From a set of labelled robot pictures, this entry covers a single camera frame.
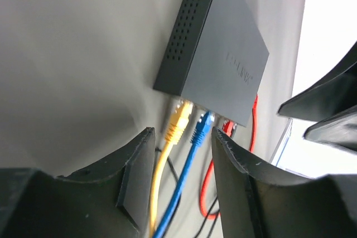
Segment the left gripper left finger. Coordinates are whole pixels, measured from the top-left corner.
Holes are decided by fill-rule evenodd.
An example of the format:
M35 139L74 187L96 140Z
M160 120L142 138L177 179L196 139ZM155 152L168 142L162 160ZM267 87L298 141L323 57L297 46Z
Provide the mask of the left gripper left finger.
M142 237L147 230L155 130L69 176L1 169L2 237Z

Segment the black network switch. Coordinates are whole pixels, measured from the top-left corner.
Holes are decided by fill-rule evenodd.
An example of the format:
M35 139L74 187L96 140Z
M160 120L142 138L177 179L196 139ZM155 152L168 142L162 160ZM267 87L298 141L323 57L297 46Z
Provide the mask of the black network switch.
M153 88L246 126L268 57L246 0L182 0Z

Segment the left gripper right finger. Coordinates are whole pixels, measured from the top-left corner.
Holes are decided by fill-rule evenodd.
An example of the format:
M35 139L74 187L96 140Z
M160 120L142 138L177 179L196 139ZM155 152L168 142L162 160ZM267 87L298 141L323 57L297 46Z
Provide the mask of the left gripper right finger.
M284 171L211 132L224 237L355 237L356 175Z

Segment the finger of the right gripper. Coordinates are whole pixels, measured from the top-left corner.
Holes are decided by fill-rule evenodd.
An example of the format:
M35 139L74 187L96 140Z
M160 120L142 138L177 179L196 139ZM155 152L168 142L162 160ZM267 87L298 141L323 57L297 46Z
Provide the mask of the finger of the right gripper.
M356 45L324 77L287 100L278 115L319 122L356 105Z
M306 129L305 140L356 152L356 109L347 109Z

